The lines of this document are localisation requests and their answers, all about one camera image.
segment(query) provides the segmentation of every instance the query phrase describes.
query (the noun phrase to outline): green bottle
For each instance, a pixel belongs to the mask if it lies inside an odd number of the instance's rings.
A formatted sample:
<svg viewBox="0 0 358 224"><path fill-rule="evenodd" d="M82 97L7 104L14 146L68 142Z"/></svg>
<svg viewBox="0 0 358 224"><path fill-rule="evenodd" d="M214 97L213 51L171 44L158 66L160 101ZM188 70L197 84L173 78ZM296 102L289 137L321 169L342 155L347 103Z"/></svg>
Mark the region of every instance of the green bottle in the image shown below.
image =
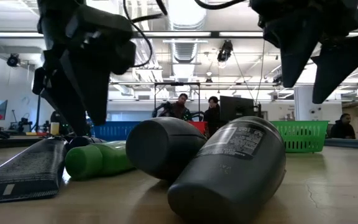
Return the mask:
<svg viewBox="0 0 358 224"><path fill-rule="evenodd" d="M126 156L125 141L90 144L68 151L67 173L74 180L107 177L133 169Z"/></svg>

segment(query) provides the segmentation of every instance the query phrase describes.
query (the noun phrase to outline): red basket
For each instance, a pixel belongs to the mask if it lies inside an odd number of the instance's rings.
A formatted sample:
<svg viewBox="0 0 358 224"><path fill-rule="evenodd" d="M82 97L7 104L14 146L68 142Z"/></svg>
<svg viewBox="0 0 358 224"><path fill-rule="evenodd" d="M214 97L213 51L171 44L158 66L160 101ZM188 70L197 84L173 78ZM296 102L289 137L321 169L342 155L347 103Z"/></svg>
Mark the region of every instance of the red basket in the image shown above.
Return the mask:
<svg viewBox="0 0 358 224"><path fill-rule="evenodd" d="M194 127L196 127L202 134L205 134L206 123L205 121L189 121Z"/></svg>

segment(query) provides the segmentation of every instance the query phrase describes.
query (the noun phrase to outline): wooden tabletop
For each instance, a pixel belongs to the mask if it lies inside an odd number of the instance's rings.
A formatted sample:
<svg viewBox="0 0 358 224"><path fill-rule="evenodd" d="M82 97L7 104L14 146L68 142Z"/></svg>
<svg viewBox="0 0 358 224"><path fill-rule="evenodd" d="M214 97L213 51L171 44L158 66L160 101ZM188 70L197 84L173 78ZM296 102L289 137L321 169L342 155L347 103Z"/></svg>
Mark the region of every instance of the wooden tabletop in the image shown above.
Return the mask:
<svg viewBox="0 0 358 224"><path fill-rule="evenodd" d="M21 148L0 149L0 164ZM53 199L0 203L0 224L180 224L168 185L139 170L86 182L66 173ZM253 223L358 224L358 149L287 154L287 175Z"/></svg>

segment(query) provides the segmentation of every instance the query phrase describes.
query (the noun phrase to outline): bottle label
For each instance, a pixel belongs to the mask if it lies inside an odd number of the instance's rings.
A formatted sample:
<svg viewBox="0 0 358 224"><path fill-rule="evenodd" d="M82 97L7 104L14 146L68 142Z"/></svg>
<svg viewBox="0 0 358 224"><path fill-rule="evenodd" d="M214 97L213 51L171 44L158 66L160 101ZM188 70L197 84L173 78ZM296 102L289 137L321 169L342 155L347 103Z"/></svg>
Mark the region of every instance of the bottle label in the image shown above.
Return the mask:
<svg viewBox="0 0 358 224"><path fill-rule="evenodd" d="M207 155L227 155L240 159L252 159L259 147L265 131L254 125L241 127L232 124L219 129L200 149L196 157Z"/></svg>

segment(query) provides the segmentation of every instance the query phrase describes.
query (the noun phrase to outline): person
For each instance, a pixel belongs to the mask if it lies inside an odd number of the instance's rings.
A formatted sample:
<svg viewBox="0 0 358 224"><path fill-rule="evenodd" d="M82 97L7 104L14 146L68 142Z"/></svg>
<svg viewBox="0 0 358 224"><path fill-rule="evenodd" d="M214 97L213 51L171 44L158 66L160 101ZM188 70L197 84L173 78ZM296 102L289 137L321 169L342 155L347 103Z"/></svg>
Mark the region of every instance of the person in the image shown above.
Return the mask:
<svg viewBox="0 0 358 224"><path fill-rule="evenodd" d="M350 114L342 114L341 118L335 121L334 126L331 128L331 137L341 139L355 139L356 134L354 133L354 129L350 122Z"/></svg>
<svg viewBox="0 0 358 224"><path fill-rule="evenodd" d="M191 113L188 108L186 108L185 103L188 99L186 93L182 93L179 95L176 103L166 102L164 104L164 110L160 113L159 116L170 116L178 119L182 119L184 121L192 121Z"/></svg>
<svg viewBox="0 0 358 224"><path fill-rule="evenodd" d="M220 128L221 108L218 101L219 100L216 96L211 96L208 100L209 108L204 113L203 121L208 122L206 134L209 138Z"/></svg>

